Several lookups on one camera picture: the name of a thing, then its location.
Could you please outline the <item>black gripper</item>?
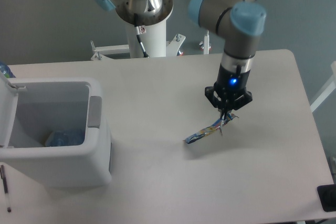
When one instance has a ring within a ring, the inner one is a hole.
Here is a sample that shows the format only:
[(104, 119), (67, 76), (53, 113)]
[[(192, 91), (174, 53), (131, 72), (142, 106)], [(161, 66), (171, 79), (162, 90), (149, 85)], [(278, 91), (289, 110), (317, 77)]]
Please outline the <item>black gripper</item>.
[(246, 90), (248, 77), (249, 71), (237, 75), (220, 65), (214, 87), (205, 87), (205, 96), (220, 112), (220, 119), (224, 119), (232, 110), (237, 111), (253, 100), (252, 93)]

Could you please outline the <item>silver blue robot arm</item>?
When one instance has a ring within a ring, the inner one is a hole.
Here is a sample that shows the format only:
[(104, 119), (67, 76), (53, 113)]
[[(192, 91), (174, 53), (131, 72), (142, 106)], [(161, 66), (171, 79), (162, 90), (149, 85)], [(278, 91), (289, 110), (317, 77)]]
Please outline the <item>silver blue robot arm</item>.
[[(172, 0), (94, 0), (106, 11), (115, 10), (129, 26), (128, 43), (133, 58), (165, 57), (166, 34), (151, 34), (155, 25), (165, 25), (173, 10)], [(224, 51), (215, 83), (205, 96), (224, 119), (252, 101), (246, 89), (251, 64), (266, 20), (257, 0), (191, 0), (192, 22), (224, 39)]]

